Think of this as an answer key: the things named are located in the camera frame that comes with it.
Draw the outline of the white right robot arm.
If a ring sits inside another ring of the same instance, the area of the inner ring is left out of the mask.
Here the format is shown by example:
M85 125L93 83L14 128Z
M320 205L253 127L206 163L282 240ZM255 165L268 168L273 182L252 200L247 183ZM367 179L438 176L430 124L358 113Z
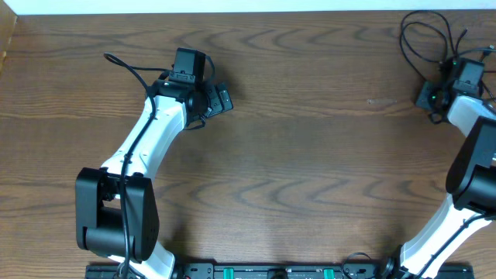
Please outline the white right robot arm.
M484 63L452 59L441 74L441 81L424 83L415 104L431 122L448 122L466 139L446 176L443 203L401 246L393 278L436 277L459 246L495 219L495 112L481 94Z

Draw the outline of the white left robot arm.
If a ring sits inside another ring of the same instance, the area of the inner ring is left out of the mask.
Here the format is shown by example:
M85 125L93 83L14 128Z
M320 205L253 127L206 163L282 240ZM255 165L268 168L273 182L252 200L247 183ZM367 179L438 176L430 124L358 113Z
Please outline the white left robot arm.
M87 278L174 277L175 256L158 240L153 181L174 138L233 109L227 87L205 77L212 58L179 48L171 69L161 68L145 89L139 120L98 169L84 167L75 181L76 240L82 250L113 260L89 265Z

